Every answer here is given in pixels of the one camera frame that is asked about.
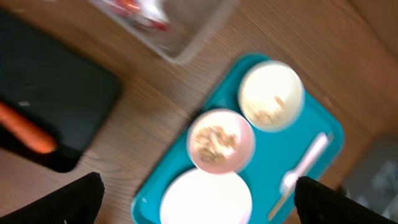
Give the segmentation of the red snack wrapper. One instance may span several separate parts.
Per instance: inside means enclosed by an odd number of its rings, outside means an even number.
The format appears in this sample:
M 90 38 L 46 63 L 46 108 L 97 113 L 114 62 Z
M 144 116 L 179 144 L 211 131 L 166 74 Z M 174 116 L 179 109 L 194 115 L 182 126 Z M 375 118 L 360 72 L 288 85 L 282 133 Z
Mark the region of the red snack wrapper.
M 138 0 L 102 0 L 102 3 L 110 10 L 119 16 L 127 19 L 132 19 L 133 22 L 144 29 L 149 30 L 160 30 L 167 31 L 169 29 L 169 23 L 163 24 L 152 24 L 151 26 L 145 26 L 137 21 L 136 17 L 139 13 Z

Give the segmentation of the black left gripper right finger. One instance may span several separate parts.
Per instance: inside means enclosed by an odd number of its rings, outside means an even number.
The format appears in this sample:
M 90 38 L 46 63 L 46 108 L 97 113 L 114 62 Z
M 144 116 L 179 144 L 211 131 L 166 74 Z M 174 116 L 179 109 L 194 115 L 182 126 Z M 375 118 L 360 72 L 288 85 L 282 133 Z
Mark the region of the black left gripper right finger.
M 307 176 L 296 181 L 294 205 L 302 224 L 396 224 Z

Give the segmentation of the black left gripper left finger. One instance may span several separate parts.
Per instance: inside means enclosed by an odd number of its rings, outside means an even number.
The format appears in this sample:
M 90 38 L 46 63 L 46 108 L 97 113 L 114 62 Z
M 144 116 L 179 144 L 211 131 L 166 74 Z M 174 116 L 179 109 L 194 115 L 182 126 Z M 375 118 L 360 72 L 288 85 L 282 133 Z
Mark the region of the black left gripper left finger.
M 94 223 L 101 208 L 104 183 L 91 172 L 14 212 L 1 224 Z

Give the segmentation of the orange carrot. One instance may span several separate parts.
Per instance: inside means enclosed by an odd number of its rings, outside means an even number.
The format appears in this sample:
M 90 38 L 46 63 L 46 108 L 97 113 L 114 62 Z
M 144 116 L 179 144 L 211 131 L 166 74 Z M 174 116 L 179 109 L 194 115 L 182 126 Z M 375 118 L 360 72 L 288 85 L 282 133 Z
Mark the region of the orange carrot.
M 4 102 L 1 102 L 1 125 L 31 151 L 49 154 L 57 148 L 57 143 L 51 135 Z

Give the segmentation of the white tissue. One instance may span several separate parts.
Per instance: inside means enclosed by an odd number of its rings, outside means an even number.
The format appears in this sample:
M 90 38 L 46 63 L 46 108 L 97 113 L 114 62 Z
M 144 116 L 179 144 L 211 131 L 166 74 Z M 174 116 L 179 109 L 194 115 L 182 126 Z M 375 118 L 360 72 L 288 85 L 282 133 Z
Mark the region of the white tissue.
M 169 18 L 164 12 L 162 0 L 138 0 L 139 13 L 136 17 L 137 21 L 145 26 L 152 24 L 169 23 Z

